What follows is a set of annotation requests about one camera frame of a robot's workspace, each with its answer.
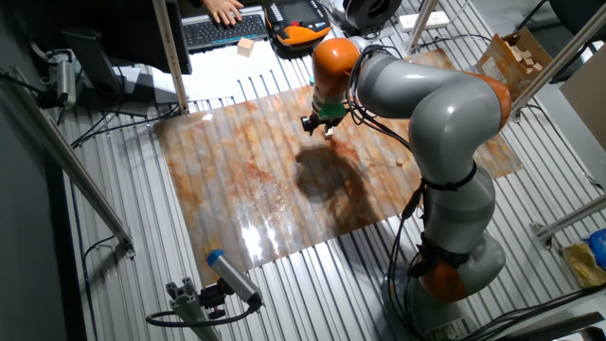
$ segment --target blue cap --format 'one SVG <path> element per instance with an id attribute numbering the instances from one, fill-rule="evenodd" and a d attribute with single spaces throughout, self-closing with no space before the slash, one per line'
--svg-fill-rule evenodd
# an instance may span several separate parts
<path id="1" fill-rule="evenodd" d="M 212 267 L 212 265 L 215 263 L 215 261 L 217 261 L 219 259 L 220 256 L 222 256 L 224 254 L 222 249 L 216 249 L 211 251 L 208 254 L 208 257 L 206 258 L 206 262 L 208 263 L 208 266 Z"/>

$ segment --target orange device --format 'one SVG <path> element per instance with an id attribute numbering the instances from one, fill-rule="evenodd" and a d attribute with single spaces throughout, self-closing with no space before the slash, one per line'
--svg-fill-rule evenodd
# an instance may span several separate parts
<path id="1" fill-rule="evenodd" d="M 336 127 L 348 113 L 343 100 L 358 57 L 358 47 L 346 38 L 329 39 L 313 52 L 312 114 L 301 118 L 303 129 L 310 135 L 320 124 L 325 125 L 325 132 Z"/>
<path id="2" fill-rule="evenodd" d="M 330 18 L 313 0 L 288 0 L 265 6 L 265 22 L 272 39 L 289 48 L 305 49 L 330 32 Z"/>

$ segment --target metal pole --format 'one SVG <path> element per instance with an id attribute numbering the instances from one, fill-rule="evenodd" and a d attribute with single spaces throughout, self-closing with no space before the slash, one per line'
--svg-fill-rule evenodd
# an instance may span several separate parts
<path id="1" fill-rule="evenodd" d="M 532 81 L 522 95 L 513 102 L 511 112 L 517 113 L 518 110 L 522 109 L 522 107 L 524 107 L 528 101 L 541 90 L 543 85 L 551 80 L 566 62 L 568 62 L 568 60 L 570 60 L 579 49 L 585 45 L 585 43 L 589 41 L 602 26 L 604 26 L 604 23 L 606 23 L 606 4 L 597 11 L 596 15 L 585 24 L 570 43 L 560 51 L 558 56 L 543 69 L 541 74 Z"/>
<path id="2" fill-rule="evenodd" d="M 24 78 L 21 77 L 16 69 L 11 69 L 11 73 L 14 77 L 24 81 Z M 48 117 L 40 110 L 29 90 L 26 90 L 23 86 L 9 81 L 0 81 L 0 90 L 12 100 L 12 104 L 23 115 L 30 127 L 78 187 L 98 216 L 114 232 L 120 242 L 124 244 L 124 247 L 127 249 L 127 256 L 134 256 L 133 237 L 131 237 L 130 232 L 119 220 L 114 209 L 97 188 L 93 179 L 74 154 L 74 151 L 69 147 L 69 144 L 65 142 L 52 117 Z"/>
<path id="3" fill-rule="evenodd" d="M 162 43 L 164 43 L 164 51 L 169 60 L 170 73 L 172 82 L 179 100 L 179 109 L 182 114 L 189 114 L 189 105 L 187 104 L 186 87 L 183 85 L 181 75 L 181 66 L 179 65 L 179 57 L 177 56 L 177 48 L 172 40 L 172 29 L 170 28 L 169 12 L 167 11 L 167 3 L 165 0 L 152 0 L 155 17 L 158 20 L 160 34 L 162 35 Z"/>
<path id="4" fill-rule="evenodd" d="M 567 214 L 565 217 L 557 220 L 555 223 L 542 228 L 537 233 L 537 237 L 539 237 L 540 241 L 544 241 L 553 236 L 556 232 L 562 231 L 567 226 L 570 226 L 571 224 L 574 224 L 591 214 L 599 212 L 604 208 L 606 208 L 606 194 L 602 194 L 599 198 Z"/>
<path id="5" fill-rule="evenodd" d="M 407 55 L 410 55 L 410 51 L 417 47 L 417 43 L 419 42 L 420 35 L 423 33 L 425 29 L 425 25 L 427 25 L 427 21 L 429 20 L 429 16 L 432 14 L 432 11 L 436 8 L 437 0 L 425 0 L 423 5 L 420 8 L 419 17 L 417 17 L 417 21 L 415 22 L 415 26 L 413 27 L 412 32 L 409 35 L 408 42 L 406 42 L 406 51 Z"/>

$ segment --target yellow object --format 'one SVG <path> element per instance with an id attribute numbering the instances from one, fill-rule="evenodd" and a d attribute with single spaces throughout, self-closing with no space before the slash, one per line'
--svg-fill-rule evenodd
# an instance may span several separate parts
<path id="1" fill-rule="evenodd" d="M 592 287 L 606 282 L 606 271 L 597 265 L 596 257 L 586 242 L 578 242 L 566 247 L 564 257 L 582 287 Z"/>

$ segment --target robotic arm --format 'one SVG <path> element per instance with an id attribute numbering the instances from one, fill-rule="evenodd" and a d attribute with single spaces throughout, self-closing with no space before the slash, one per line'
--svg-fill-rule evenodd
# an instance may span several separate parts
<path id="1" fill-rule="evenodd" d="M 341 121 L 345 108 L 339 105 L 363 49 L 359 40 L 344 38 L 317 47 L 313 112 L 302 119 L 306 131 Z M 494 211 L 494 186 L 486 170 L 476 167 L 473 154 L 505 125 L 511 99 L 499 81 L 385 53 L 362 60 L 356 76 L 355 95 L 367 110 L 379 117 L 410 119 L 411 152 L 426 190 L 419 261 L 407 276 L 418 282 L 412 286 L 413 314 L 436 316 L 449 303 L 486 287 L 505 265 L 501 245 L 484 233 Z M 422 332 L 440 326 L 421 324 Z"/>

